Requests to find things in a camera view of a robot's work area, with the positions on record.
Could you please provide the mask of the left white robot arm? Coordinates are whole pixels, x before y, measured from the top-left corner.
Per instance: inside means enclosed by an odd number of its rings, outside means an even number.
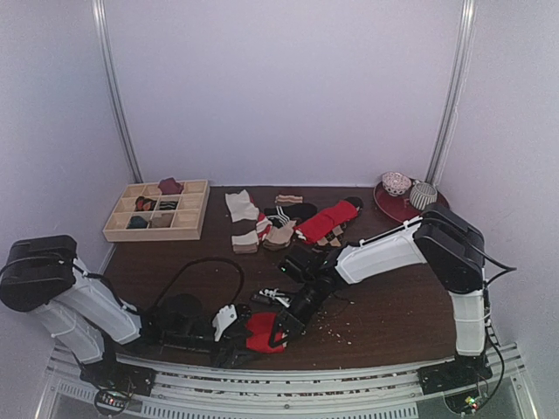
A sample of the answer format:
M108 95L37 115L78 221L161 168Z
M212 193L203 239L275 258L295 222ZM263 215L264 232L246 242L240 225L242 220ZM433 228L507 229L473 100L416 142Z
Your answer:
M121 299L110 281L90 272L67 235L22 239L1 269L1 301L29 313L71 350L82 381L124 396L151 393L156 372L122 363L115 349L141 354L175 347L208 354L213 367L239 367L258 357L247 346L251 310L230 303L213 319L195 296L161 292L141 309Z

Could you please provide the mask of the tan brown sock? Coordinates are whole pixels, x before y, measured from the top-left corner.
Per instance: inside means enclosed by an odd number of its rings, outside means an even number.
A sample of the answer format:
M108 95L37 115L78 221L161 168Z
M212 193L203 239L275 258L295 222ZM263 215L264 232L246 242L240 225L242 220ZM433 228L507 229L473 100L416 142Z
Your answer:
M174 215L173 214L160 214L153 216L150 220L150 228L152 229L164 229L169 228L172 224Z

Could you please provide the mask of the red and beige sock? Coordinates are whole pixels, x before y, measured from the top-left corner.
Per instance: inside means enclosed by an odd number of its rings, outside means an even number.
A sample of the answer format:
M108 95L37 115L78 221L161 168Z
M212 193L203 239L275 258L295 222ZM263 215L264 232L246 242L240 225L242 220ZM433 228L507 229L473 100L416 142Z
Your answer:
M259 354L280 354L286 350L286 343L271 347L269 340L272 336L276 313L254 313L246 322L246 328L251 335L245 340L246 348Z

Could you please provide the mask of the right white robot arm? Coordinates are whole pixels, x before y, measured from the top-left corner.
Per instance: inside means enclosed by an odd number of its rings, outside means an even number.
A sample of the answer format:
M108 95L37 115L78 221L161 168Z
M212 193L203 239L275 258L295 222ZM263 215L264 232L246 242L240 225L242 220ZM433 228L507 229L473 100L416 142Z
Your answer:
M424 394L474 385L493 373L487 364L487 285L484 237L466 220L433 203L420 215L386 233L333 251L293 248L280 269L301 289L273 322L270 347L300 336L334 292L409 265L427 264L452 300L456 329L451 361L422 367Z

